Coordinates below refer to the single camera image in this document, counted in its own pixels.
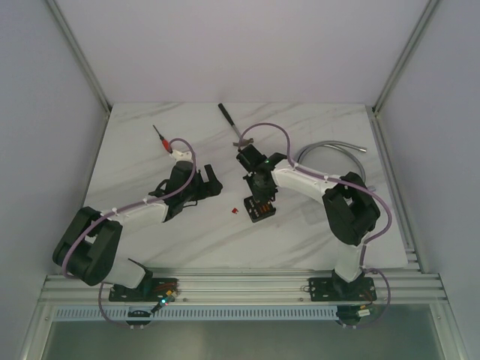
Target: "marble surface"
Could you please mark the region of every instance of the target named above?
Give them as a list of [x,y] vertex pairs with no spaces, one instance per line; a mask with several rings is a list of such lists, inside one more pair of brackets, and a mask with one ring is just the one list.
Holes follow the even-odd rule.
[[[364,164],[367,185],[391,205],[386,178],[363,105],[321,103],[226,103],[240,131],[257,122],[274,122],[286,128],[292,153],[320,140],[342,140],[368,148],[356,154]],[[121,239],[118,255],[147,266],[174,268],[282,268],[332,269],[338,240],[331,234],[323,205],[287,189],[274,203],[277,214],[252,223],[243,207],[251,195],[236,161],[233,129],[216,103],[117,103],[106,129],[85,204],[111,209],[141,200],[170,177],[173,160],[161,147],[156,125],[167,138],[182,137],[196,152],[203,169],[211,164],[223,183],[220,196],[161,225],[142,228]],[[264,154],[285,152],[284,135],[273,127],[257,127],[248,137]],[[185,147],[178,143],[178,150]],[[350,159],[331,149],[309,154],[309,167],[325,173],[356,171]],[[377,223],[383,228],[386,215]],[[404,244],[394,220],[390,231],[373,241],[366,265],[381,268],[407,264]]]

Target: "screwdriver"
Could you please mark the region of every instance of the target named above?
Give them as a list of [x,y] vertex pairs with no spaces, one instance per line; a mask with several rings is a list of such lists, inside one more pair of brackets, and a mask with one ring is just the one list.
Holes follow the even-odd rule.
[[155,125],[153,125],[153,128],[155,129],[155,131],[157,131],[157,134],[160,137],[160,140],[161,140],[162,145],[165,148],[165,150],[167,150],[170,154],[172,154],[172,149],[170,148],[170,145],[169,145],[168,141],[165,140],[165,138],[162,136],[160,131],[158,131],[158,129]]

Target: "robotic arm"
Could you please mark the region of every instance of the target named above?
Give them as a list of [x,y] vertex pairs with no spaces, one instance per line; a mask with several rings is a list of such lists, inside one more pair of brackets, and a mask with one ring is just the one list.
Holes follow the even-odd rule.
[[[152,288],[152,272],[132,259],[122,259],[116,256],[121,236],[127,236],[137,229],[151,224],[169,221],[182,212],[185,203],[204,200],[220,194],[223,185],[217,180],[211,165],[205,165],[208,181],[204,182],[200,171],[196,172],[191,182],[182,191],[164,201],[155,201],[177,191],[186,183],[193,170],[190,152],[174,150],[170,155],[176,159],[169,179],[163,180],[157,188],[149,193],[143,201],[145,205],[118,214],[99,223],[83,239],[72,253],[67,270],[90,286],[105,282],[116,287],[134,289],[139,298],[145,298]],[[72,244],[91,224],[102,216],[93,208],[81,208],[70,223],[67,231],[58,243],[53,262],[62,265]]]
[[[347,294],[363,276],[360,266],[362,239],[375,228],[380,217],[374,199],[352,187],[328,181],[328,178],[320,180],[306,175],[291,166],[283,154],[274,153],[267,158],[253,145],[240,150],[237,160],[249,172],[244,179],[253,196],[245,199],[244,204],[253,222],[275,214],[272,202],[278,188],[289,188],[323,203],[330,229],[340,241],[332,275],[334,287],[340,294]],[[366,188],[354,172],[329,177]]]

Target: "metal profile bar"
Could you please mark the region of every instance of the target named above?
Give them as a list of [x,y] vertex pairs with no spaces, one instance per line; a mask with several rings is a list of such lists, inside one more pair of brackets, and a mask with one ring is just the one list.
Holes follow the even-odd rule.
[[[190,274],[169,276],[178,278],[180,293],[172,307],[189,305],[288,305],[310,307],[317,306],[302,287],[308,285],[308,278],[329,276],[329,271],[303,271],[288,275],[257,273],[242,274],[242,271],[230,274]],[[391,285],[393,304],[431,304],[447,303],[445,291],[438,274],[421,274],[418,271],[385,271]],[[379,303],[386,300],[386,285],[378,275],[373,276]],[[102,294],[108,305],[108,289]],[[39,302],[49,305],[96,305],[98,286],[86,286],[79,280],[63,279],[59,276],[46,279]],[[340,305],[331,302],[325,305]],[[152,303],[130,304],[152,306]]]
[[39,304],[35,308],[31,318],[28,331],[23,341],[22,351],[19,359],[37,360],[42,359],[42,355],[47,345],[47,339],[52,326],[54,306]]
[[50,13],[52,14],[53,19],[55,20],[58,29],[61,34],[64,36],[67,41],[68,46],[70,47],[73,57],[75,58],[77,64],[83,72],[88,84],[90,85],[91,90],[94,92],[95,97],[98,99],[100,105],[105,109],[107,114],[110,114],[112,106],[105,96],[104,90],[102,89],[100,83],[98,82],[95,73],[90,67],[89,62],[87,61],[85,55],[83,54],[80,45],[74,37],[74,33],[71,31],[70,26],[68,26],[67,20],[65,19],[62,11],[60,10],[59,5],[56,0],[45,0],[46,6],[48,7]]
[[395,85],[397,85],[398,80],[400,79],[401,74],[404,72],[405,67],[408,64],[408,61],[412,58],[413,53],[415,52],[417,46],[420,43],[425,31],[432,20],[435,11],[437,10],[441,0],[429,0],[427,6],[423,10],[423,13],[418,19],[418,22],[415,25],[415,28],[412,31],[408,41],[406,42],[405,47],[400,54],[400,57],[397,60],[393,70],[391,71],[388,79],[383,86],[382,92],[373,107],[373,112],[375,116],[378,115],[382,108],[384,107],[387,99],[389,98],[390,93],[392,92]]
[[380,160],[382,161],[383,169],[385,169],[385,175],[388,182],[388,188],[391,193],[391,198],[395,207],[395,214],[397,215],[398,225],[406,245],[413,247],[416,252],[418,267],[422,272],[428,272],[428,267],[422,262],[422,252],[419,246],[416,244],[415,237],[413,235],[413,228],[407,215],[406,206],[401,196],[400,188],[398,186],[398,180],[395,175],[392,160],[389,154],[389,148],[386,143],[380,122],[374,115],[373,111],[367,107],[368,118],[373,131],[373,137],[375,138],[376,145],[378,147]]
[[430,311],[445,359],[468,360],[467,350],[449,304],[431,304]]

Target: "white enclosure panel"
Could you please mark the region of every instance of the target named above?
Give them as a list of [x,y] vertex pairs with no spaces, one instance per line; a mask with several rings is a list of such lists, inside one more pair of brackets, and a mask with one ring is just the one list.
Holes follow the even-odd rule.
[[480,359],[480,2],[444,1],[382,114],[428,268]]
[[372,104],[427,0],[58,0],[111,102]]
[[42,1],[1,2],[0,83],[0,358],[15,360],[104,118]]

